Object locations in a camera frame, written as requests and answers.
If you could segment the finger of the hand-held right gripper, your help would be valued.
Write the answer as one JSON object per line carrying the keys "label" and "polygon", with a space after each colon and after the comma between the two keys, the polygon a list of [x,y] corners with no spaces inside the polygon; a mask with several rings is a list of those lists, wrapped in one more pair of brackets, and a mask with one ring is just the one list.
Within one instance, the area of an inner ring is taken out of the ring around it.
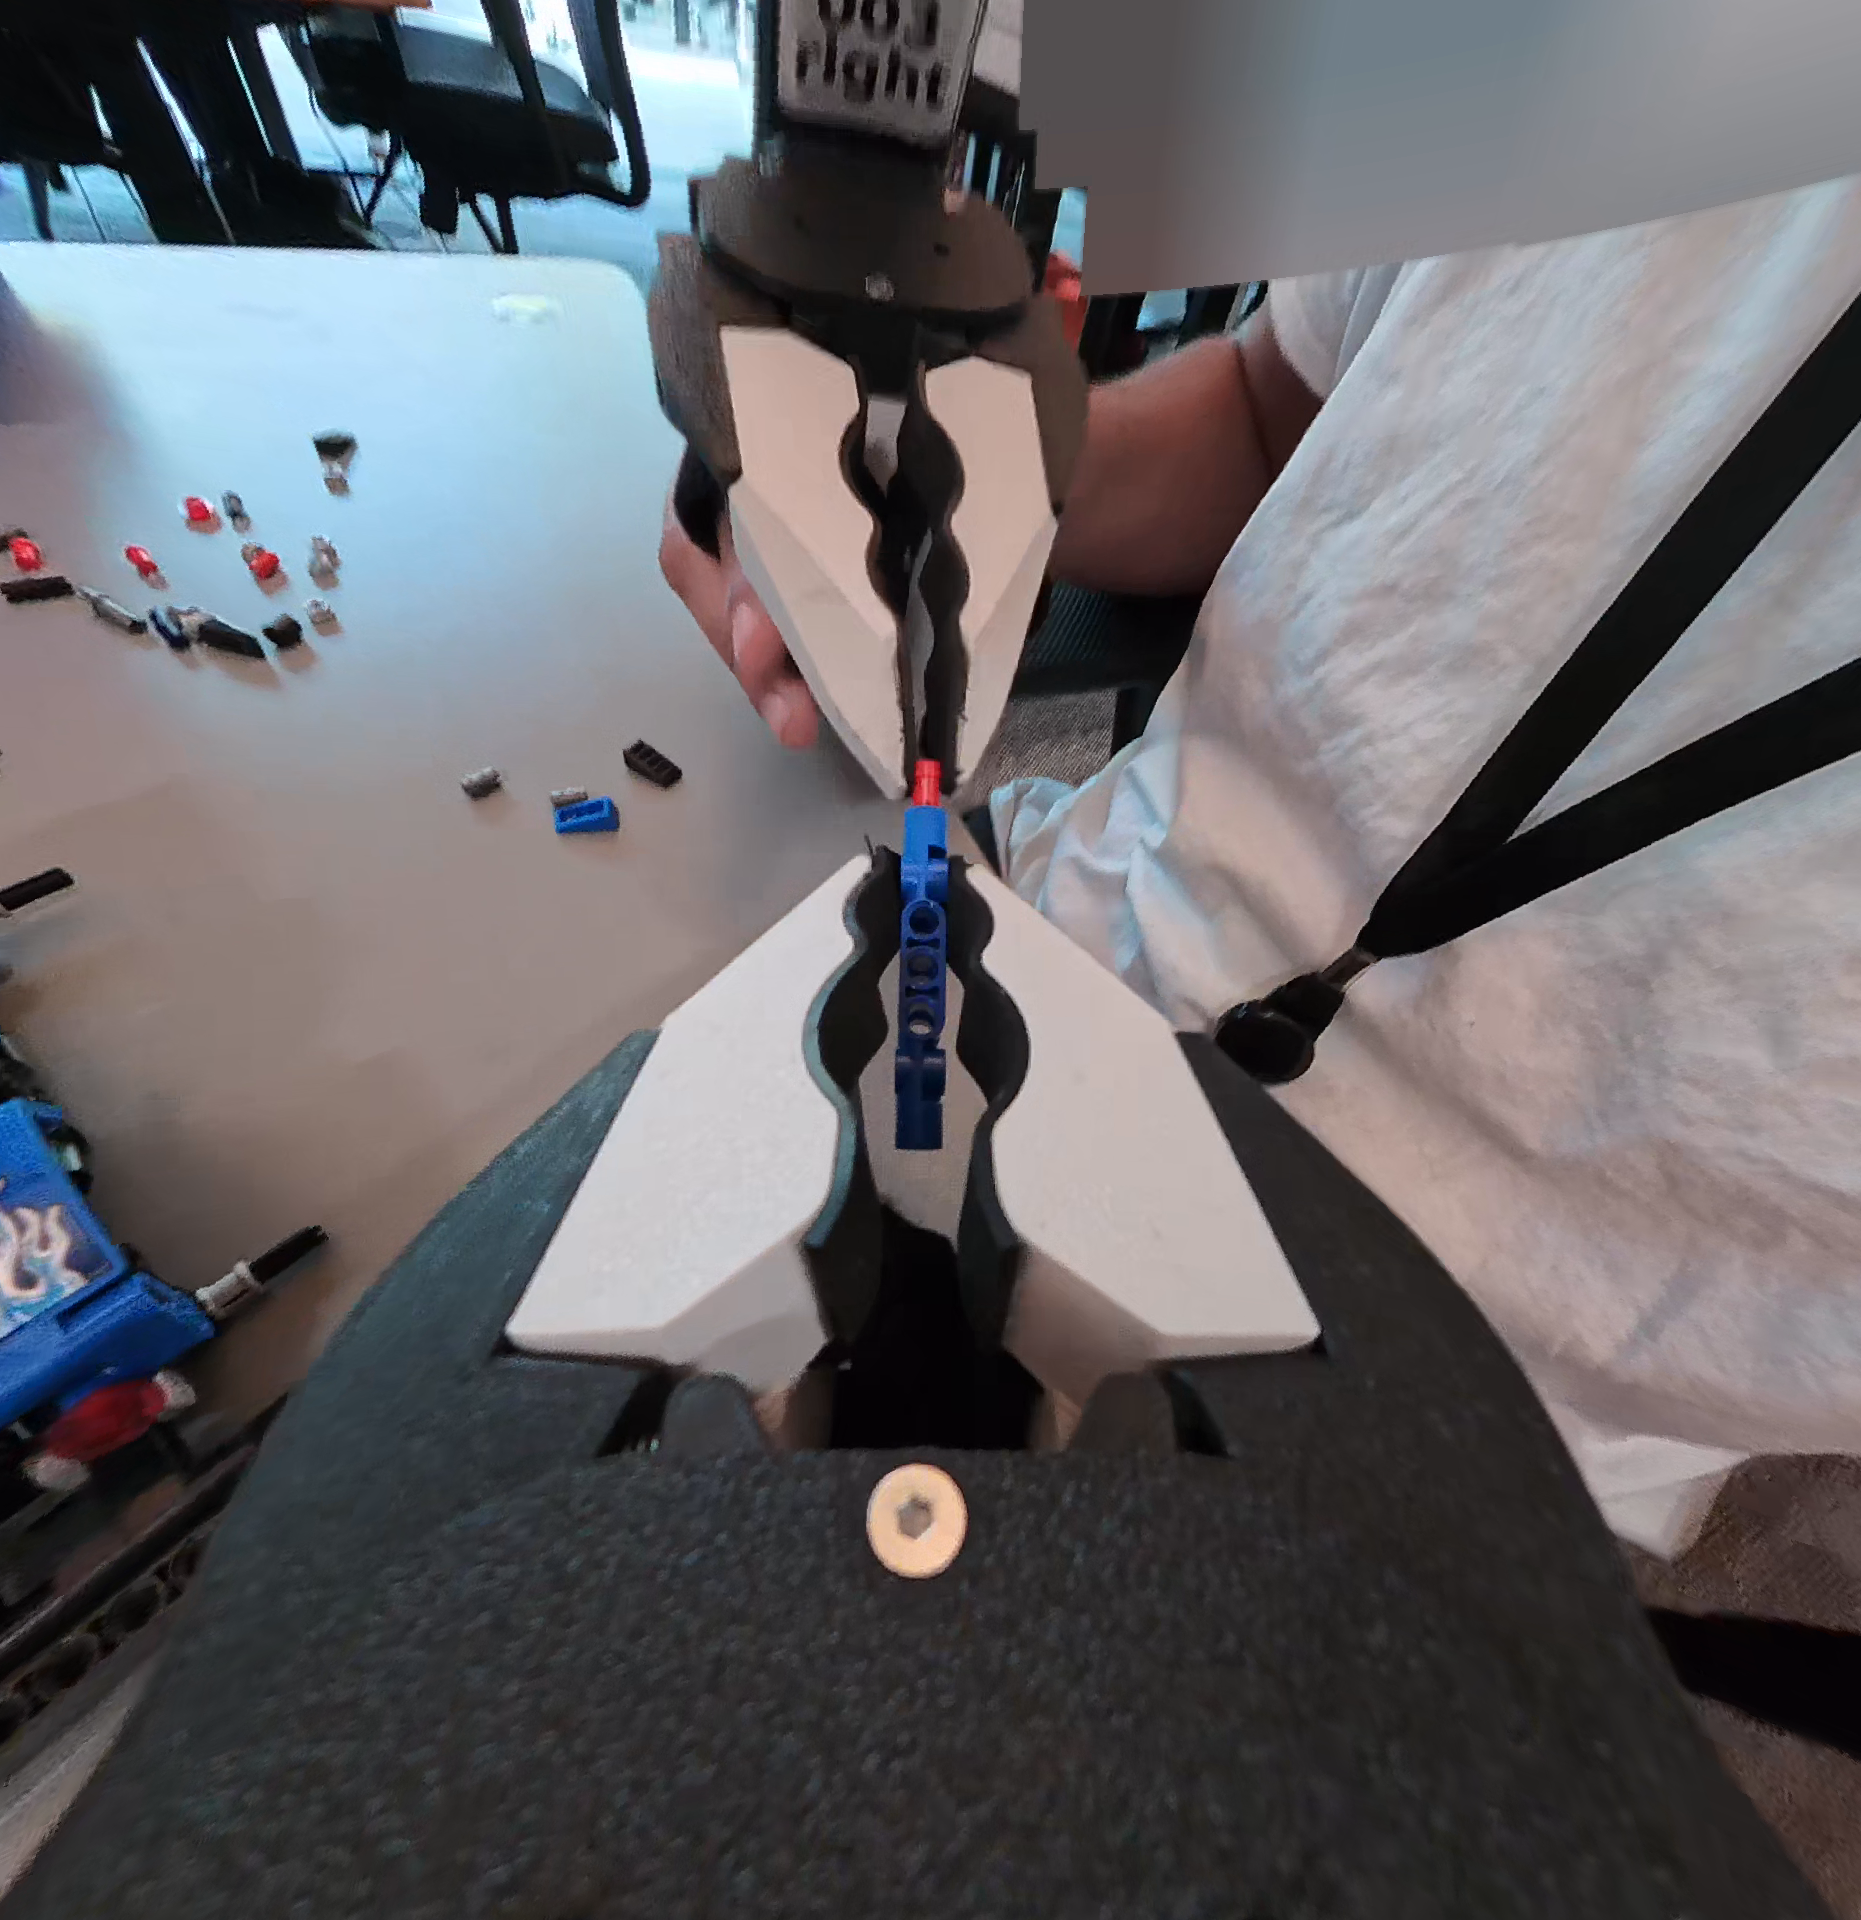
{"label": "finger of the hand-held right gripper", "polygon": [[972,779],[1009,704],[1058,531],[1033,378],[984,355],[917,374],[888,498],[902,772]]}
{"label": "finger of the hand-held right gripper", "polygon": [[729,322],[720,345],[742,459],[729,488],[739,564],[835,734],[902,801],[898,618],[870,571],[877,519],[846,467],[863,444],[857,371],[787,328]]}

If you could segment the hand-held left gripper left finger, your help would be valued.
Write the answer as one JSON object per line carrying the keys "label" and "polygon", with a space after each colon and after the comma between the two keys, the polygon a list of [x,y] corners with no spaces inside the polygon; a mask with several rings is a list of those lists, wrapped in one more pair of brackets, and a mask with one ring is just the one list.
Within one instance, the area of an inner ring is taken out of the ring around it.
{"label": "hand-held left gripper left finger", "polygon": [[655,1032],[510,1347],[792,1387],[884,1291],[863,1080],[891,1050],[897,855],[860,853]]}

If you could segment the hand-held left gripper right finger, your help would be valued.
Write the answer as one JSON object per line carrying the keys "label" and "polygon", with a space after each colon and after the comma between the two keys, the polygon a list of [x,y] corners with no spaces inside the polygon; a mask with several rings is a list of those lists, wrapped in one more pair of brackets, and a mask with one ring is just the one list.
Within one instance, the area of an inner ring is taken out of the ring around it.
{"label": "hand-held left gripper right finger", "polygon": [[959,1216],[980,1341],[1085,1408],[1109,1378],[1286,1356],[1322,1321],[1175,1028],[1001,878],[953,883]]}

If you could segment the blue lego panel piece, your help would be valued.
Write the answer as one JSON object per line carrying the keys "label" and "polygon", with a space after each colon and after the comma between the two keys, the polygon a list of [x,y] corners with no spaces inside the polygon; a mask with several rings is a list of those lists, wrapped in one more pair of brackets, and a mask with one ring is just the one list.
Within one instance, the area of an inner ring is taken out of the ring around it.
{"label": "blue lego panel piece", "polygon": [[943,1148],[948,1054],[948,811],[920,799],[904,816],[897,863],[895,1148]]}

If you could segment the person's right forearm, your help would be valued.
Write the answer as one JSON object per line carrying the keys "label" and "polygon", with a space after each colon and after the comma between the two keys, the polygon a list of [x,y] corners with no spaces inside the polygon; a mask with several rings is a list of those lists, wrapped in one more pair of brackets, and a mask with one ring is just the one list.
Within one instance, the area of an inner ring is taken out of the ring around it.
{"label": "person's right forearm", "polygon": [[1268,310],[1091,387],[1050,578],[1131,597],[1207,592],[1319,409]]}

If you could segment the pile of small lego pieces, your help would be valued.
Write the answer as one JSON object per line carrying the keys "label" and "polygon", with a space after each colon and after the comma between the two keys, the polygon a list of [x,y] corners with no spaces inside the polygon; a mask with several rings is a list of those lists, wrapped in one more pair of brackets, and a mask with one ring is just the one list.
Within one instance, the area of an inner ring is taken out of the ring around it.
{"label": "pile of small lego pieces", "polygon": [[[186,492],[180,498],[178,516],[189,532],[202,537],[234,532],[240,537],[238,553],[243,575],[268,594],[290,594],[292,579],[289,564],[275,545],[252,536],[256,516],[242,492]],[[305,625],[315,625],[319,633],[332,633],[339,625],[339,612],[327,592],[339,583],[341,554],[335,539],[323,532],[315,532],[309,541],[309,575],[315,585],[323,589],[319,594],[309,597],[304,605],[309,618],[290,611],[292,604],[286,600],[263,622],[260,633],[238,625],[209,605],[127,605],[104,589],[82,583],[67,573],[54,573],[42,544],[25,528],[0,531],[0,562],[8,565],[8,573],[0,578],[0,597],[8,605],[76,602],[87,605],[98,622],[115,633],[125,637],[155,637],[180,656],[211,653],[225,658],[267,662],[273,654],[304,648]]]}

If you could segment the blue black lego truck model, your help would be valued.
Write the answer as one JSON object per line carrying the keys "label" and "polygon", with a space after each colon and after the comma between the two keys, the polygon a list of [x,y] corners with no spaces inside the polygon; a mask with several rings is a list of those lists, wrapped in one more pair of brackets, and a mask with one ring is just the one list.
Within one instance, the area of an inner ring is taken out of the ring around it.
{"label": "blue black lego truck model", "polygon": [[[64,866],[3,884],[0,922],[74,884]],[[93,1184],[91,1141],[0,1020],[0,1751],[174,1604],[256,1450],[197,1433],[186,1365],[330,1239],[310,1223],[174,1283]]]}

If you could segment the person's right hand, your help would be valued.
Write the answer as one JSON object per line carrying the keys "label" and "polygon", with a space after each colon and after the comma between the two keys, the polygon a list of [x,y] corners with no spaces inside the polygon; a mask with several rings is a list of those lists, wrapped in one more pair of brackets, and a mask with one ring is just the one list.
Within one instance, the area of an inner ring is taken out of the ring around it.
{"label": "person's right hand", "polygon": [[776,618],[750,589],[726,517],[720,519],[717,539],[720,550],[706,553],[668,500],[660,537],[667,585],[778,740],[791,751],[809,751],[821,734],[819,705]]}

